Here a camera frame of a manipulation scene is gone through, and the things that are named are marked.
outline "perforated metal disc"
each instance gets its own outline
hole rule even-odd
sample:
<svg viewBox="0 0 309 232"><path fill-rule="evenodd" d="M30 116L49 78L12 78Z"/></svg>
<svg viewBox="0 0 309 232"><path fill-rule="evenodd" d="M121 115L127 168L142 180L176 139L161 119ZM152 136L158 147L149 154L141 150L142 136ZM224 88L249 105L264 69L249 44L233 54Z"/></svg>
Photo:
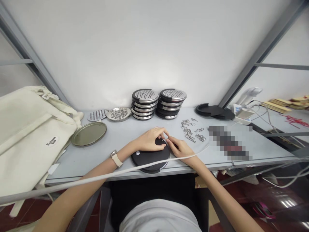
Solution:
<svg viewBox="0 0 309 232"><path fill-rule="evenodd" d="M131 109L126 107L118 107L112 109L107 114L107 118L115 122L125 121L130 116L131 116Z"/></svg>
<svg viewBox="0 0 309 232"><path fill-rule="evenodd" d="M151 103L155 102L159 95L151 89L140 89L132 94L132 98L139 103Z"/></svg>
<svg viewBox="0 0 309 232"><path fill-rule="evenodd" d="M187 98L187 94L182 90L177 89L165 89L160 93L162 100L168 100L173 102L183 101Z"/></svg>
<svg viewBox="0 0 309 232"><path fill-rule="evenodd" d="M107 117L108 110L97 110L90 113L88 116L89 121L99 121Z"/></svg>

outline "power cord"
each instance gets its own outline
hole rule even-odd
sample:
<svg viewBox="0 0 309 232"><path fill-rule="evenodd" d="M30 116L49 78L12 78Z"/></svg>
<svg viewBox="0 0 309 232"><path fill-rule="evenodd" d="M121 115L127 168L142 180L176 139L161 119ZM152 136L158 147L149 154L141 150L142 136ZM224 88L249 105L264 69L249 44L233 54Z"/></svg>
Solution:
<svg viewBox="0 0 309 232"><path fill-rule="evenodd" d="M270 184L272 184L272 185L274 185L274 186L276 186L276 187L278 187L278 188L283 189L283 188L289 187L291 184L293 184L293 183L297 180L298 177L302 177L302 176L308 175L309 172L306 172L306 173L302 174L302 173L303 173L304 171L306 171L307 169L309 169L309 165L308 165L306 168L304 168L303 170L299 171L299 172L297 173L297 175L296 175L296 176L293 176L293 177L267 177L268 179L269 179L269 178L271 178L271 179L273 179L273 178L279 178L279 179L293 178L293 180L291 180L288 184L286 184L286 185L284 185L284 186L276 185L276 184L274 184L274 183L272 183L272 182L266 180L266 179L265 179L266 177L262 177L262 179L263 179L263 180L266 180L268 183L270 183Z"/></svg>

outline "black round base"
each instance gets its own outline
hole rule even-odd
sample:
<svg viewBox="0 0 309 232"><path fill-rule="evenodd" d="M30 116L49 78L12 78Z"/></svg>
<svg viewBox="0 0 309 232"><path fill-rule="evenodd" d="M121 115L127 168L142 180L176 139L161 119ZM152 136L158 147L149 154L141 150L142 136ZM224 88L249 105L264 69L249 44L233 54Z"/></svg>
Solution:
<svg viewBox="0 0 309 232"><path fill-rule="evenodd" d="M156 145L166 144L162 139L155 140ZM167 160L170 157L170 151L166 145L161 151L137 151L131 155L132 161L136 166L141 166L149 163L153 163L160 160ZM145 173L158 173L165 167L165 163L155 164L150 167L141 169Z"/></svg>

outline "metal shelf frame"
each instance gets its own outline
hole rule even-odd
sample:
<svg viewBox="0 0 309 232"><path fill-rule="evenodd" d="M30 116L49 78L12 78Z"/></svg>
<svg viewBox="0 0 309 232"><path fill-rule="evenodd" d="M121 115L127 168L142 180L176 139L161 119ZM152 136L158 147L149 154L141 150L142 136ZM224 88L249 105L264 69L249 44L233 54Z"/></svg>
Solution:
<svg viewBox="0 0 309 232"><path fill-rule="evenodd" d="M64 96L51 74L48 72L32 46L27 41L24 34L21 32L16 22L9 14L0 0L0 33L13 47L20 60L0 61L0 65L16 65L25 64L30 71L38 77L41 82L54 94L58 95L59 99L69 104L68 99Z"/></svg>
<svg viewBox="0 0 309 232"><path fill-rule="evenodd" d="M262 63L272 51L272 49L282 39L285 33L290 29L296 19L301 15L304 9L308 6L309 0L293 0L290 3L284 13L280 16L275 25L266 35L265 39L256 49L246 66L243 68L239 76L230 87L230 89L227 91L227 93L219 103L219 107L226 108L230 104L236 94L245 85L245 83L249 80L249 78L257 70L258 67L309 70L309 66L305 65Z"/></svg>

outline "white device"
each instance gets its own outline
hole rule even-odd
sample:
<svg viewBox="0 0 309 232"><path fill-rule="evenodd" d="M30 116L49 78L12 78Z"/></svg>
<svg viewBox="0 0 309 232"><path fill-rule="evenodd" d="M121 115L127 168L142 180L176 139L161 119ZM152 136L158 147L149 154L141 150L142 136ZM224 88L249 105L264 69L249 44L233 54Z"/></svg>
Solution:
<svg viewBox="0 0 309 232"><path fill-rule="evenodd" d="M251 123L250 118L245 117L245 119L243 119L243 118L238 117L239 113L241 113L241 115L246 114L246 112L244 110L247 110L247 109L243 109L241 105L233 104L232 111L235 114L235 117L232 120L235 121L235 122L239 122L239 124L249 125Z"/></svg>
<svg viewBox="0 0 309 232"><path fill-rule="evenodd" d="M263 89L259 87L252 87L243 92L239 100L236 102L238 105L248 104L254 97L256 97Z"/></svg>

